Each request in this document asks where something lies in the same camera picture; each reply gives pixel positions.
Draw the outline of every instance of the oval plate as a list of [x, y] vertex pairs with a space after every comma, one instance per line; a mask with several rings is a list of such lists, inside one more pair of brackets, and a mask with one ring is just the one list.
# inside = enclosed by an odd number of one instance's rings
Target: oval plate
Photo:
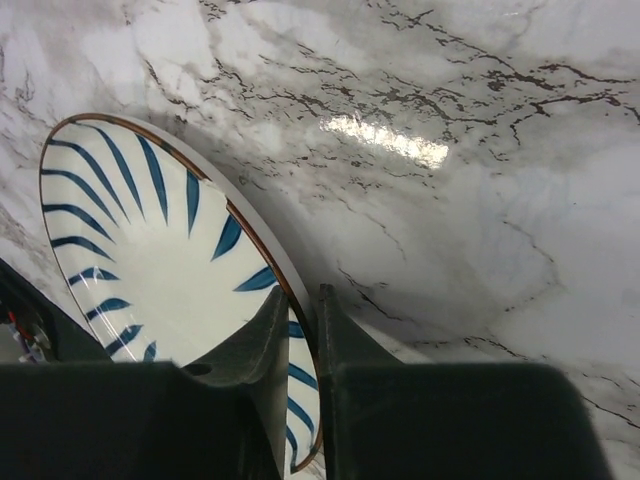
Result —
[[82, 114], [57, 125], [40, 164], [42, 211], [60, 269], [114, 361], [184, 366], [241, 328], [274, 285], [291, 302], [287, 463], [321, 441], [313, 319], [293, 264], [208, 161], [139, 120]]

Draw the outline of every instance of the dish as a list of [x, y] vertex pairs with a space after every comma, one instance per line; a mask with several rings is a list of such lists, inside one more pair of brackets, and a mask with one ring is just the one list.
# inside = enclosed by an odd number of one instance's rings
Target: dish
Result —
[[250, 320], [279, 283], [291, 301], [288, 462], [295, 472], [311, 460], [321, 433], [304, 336], [309, 295], [211, 163], [139, 120], [77, 115], [45, 143], [40, 195], [60, 269], [114, 361], [185, 366]]

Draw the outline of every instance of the blue painted stripe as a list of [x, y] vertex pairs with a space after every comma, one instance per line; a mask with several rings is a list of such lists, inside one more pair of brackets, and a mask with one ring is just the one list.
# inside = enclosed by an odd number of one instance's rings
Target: blue painted stripe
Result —
[[200, 202], [200, 182], [198, 178], [187, 170], [187, 215], [189, 217], [189, 235], [193, 228], [193, 222], [198, 213], [198, 203]]
[[51, 203], [47, 205], [42, 205], [42, 211], [44, 213], [67, 212], [67, 213], [70, 213], [71, 215], [75, 215], [84, 223], [86, 223], [91, 228], [93, 228], [100, 235], [104, 236], [105, 238], [108, 238], [113, 242], [113, 239], [109, 236], [107, 231], [104, 228], [102, 228], [102, 226], [96, 221], [96, 219], [93, 218], [91, 215], [89, 215], [80, 207], [77, 207], [75, 205], [70, 205], [68, 203]]
[[318, 381], [293, 363], [289, 364], [289, 376], [301, 381], [315, 390], [318, 390]]
[[69, 277], [67, 282], [69, 282], [69, 286], [75, 285], [82, 280], [120, 280], [113, 273], [108, 272], [102, 268], [98, 267], [89, 267], [81, 271], [80, 273], [76, 273], [73, 277]]
[[164, 186], [164, 179], [162, 178], [162, 170], [160, 170], [158, 158], [153, 152], [151, 145], [149, 145], [149, 142], [147, 142], [144, 137], [141, 137], [140, 135], [136, 135], [136, 137], [138, 137], [138, 141], [140, 142], [140, 146], [142, 147], [142, 151], [144, 152], [144, 157], [147, 159], [149, 173], [151, 174], [151, 180], [153, 181], [153, 186], [155, 187], [156, 194], [158, 195], [158, 202], [160, 203], [160, 208], [162, 209], [162, 214], [164, 215], [164, 221], [168, 224], [169, 216], [167, 211], [167, 190]]
[[104, 204], [104, 202], [100, 200], [100, 197], [95, 192], [95, 190], [91, 188], [91, 186], [87, 182], [85, 182], [81, 177], [79, 177], [75, 173], [67, 172], [65, 170], [43, 168], [40, 171], [40, 174], [41, 175], [59, 175], [61, 177], [68, 178], [73, 183], [78, 185], [78, 187], [80, 187], [80, 190], [82, 190], [87, 195], [87, 197], [89, 197], [91, 201], [95, 203], [98, 206], [98, 208], [102, 210], [105, 213], [105, 215], [111, 219], [113, 223], [118, 225], [118, 223], [116, 222], [116, 219], [113, 218], [113, 215], [111, 215], [111, 212], [109, 211], [107, 206]]
[[102, 136], [104, 141], [107, 143], [109, 150], [111, 150], [111, 154], [113, 155], [113, 158], [116, 160], [116, 163], [118, 164], [120, 173], [122, 173], [122, 178], [124, 178], [124, 181], [129, 187], [129, 191], [131, 192], [131, 195], [133, 196], [133, 199], [136, 201], [136, 205], [138, 205], [138, 208], [140, 209], [140, 213], [144, 218], [144, 211], [142, 210], [142, 202], [140, 201], [140, 195], [138, 194], [138, 188], [136, 187], [136, 182], [133, 180], [133, 176], [131, 175], [131, 170], [129, 170], [127, 161], [122, 156], [122, 152], [120, 152], [120, 149], [118, 148], [118, 146], [113, 142], [113, 140], [111, 140], [111, 137], [107, 135], [105, 131], [102, 130], [101, 128], [95, 127], [93, 125], [86, 125], [84, 123], [78, 123], [77, 125], [93, 128]]
[[289, 427], [287, 427], [287, 441], [291, 444], [290, 468], [291, 470], [293, 470], [296, 467], [296, 460], [298, 459], [298, 442], [296, 441], [296, 437], [293, 435], [293, 432]]
[[287, 397], [287, 408], [291, 410], [291, 413], [293, 413], [296, 417], [302, 420], [302, 423], [304, 423], [307, 426], [307, 428], [313, 435], [313, 432], [315, 432], [315, 427], [313, 426], [313, 421], [311, 420], [311, 417], [291, 397]]
[[231, 215], [227, 216], [227, 220], [224, 222], [224, 227], [222, 227], [222, 233], [218, 239], [218, 246], [216, 247], [216, 251], [213, 252], [211, 260], [221, 257], [235, 247], [241, 233], [242, 227], [240, 227], [240, 224], [236, 219]]
[[118, 207], [120, 207], [120, 210], [122, 210], [122, 213], [124, 213], [124, 216], [127, 218], [127, 220], [129, 219], [129, 217], [127, 217], [127, 212], [124, 211], [124, 207], [120, 203], [120, 199], [118, 198], [118, 195], [116, 195], [116, 192], [113, 189], [113, 185], [111, 185], [111, 182], [109, 182], [109, 179], [107, 178], [104, 171], [100, 167], [100, 164], [96, 162], [96, 159], [93, 158], [93, 156], [89, 152], [87, 152], [84, 148], [82, 148], [80, 145], [76, 143], [65, 142], [63, 140], [51, 139], [49, 140], [49, 145], [54, 145], [58, 147], [68, 147], [74, 150], [75, 152], [77, 152], [82, 158], [84, 158], [85, 162], [87, 162], [91, 170], [93, 170], [93, 173], [95, 173], [96, 177], [98, 177], [98, 180], [100, 180], [100, 183], [102, 183], [102, 186], [104, 186], [107, 192], [109, 192], [109, 195], [111, 195], [111, 198], [113, 198], [113, 201], [116, 202]]
[[156, 342], [155, 340], [149, 344], [144, 351], [143, 362], [153, 362], [156, 358]]
[[136, 338], [138, 336], [138, 333], [140, 333], [141, 329], [142, 329], [142, 325], [129, 325], [127, 328], [125, 328], [122, 331], [122, 333], [118, 335], [118, 338], [116, 338], [113, 342], [111, 342], [109, 345], [104, 347], [104, 350], [105, 352], [107, 352], [107, 355], [109, 356], [114, 355], [118, 350], [120, 350], [122, 347], [127, 345], [134, 338]]
[[64, 245], [78, 245], [79, 247], [86, 248], [87, 250], [91, 250], [93, 253], [97, 255], [100, 255], [104, 258], [108, 258], [112, 262], [114, 261], [113, 258], [111, 258], [107, 254], [107, 252], [102, 250], [99, 246], [97, 246], [91, 240], [87, 240], [86, 238], [81, 237], [79, 235], [71, 235], [69, 237], [54, 238], [51, 240], [51, 246], [53, 248], [62, 247]]
[[304, 332], [298, 322], [289, 322], [289, 337], [304, 338]]
[[249, 280], [237, 286], [234, 292], [253, 292], [270, 287], [276, 283], [276, 276], [269, 266], [264, 267], [258, 273], [254, 274]]
[[122, 310], [123, 308], [127, 308], [130, 305], [131, 304], [129, 302], [127, 302], [126, 300], [122, 300], [121, 298], [107, 298], [93, 310], [85, 312], [84, 316], [87, 317], [88, 321], [91, 321], [104, 313]]

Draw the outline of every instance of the screw hole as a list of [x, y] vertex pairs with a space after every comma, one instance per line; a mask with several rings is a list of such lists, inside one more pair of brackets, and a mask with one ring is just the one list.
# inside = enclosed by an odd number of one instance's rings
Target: screw hole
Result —
[[208, 365], [206, 363], [192, 363], [184, 367], [184, 369], [187, 371], [187, 373], [193, 375], [194, 377], [201, 377], [202, 375], [211, 373], [212, 370], [211, 365]]

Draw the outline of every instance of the marble table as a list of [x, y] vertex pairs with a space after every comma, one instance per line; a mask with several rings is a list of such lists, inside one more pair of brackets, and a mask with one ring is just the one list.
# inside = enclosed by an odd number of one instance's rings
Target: marble table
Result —
[[639, 16], [633, 0], [1, 2], [0, 256], [81, 322], [39, 211], [42, 142], [79, 112], [151, 121], [400, 358], [559, 367], [617, 478], [638, 478]]

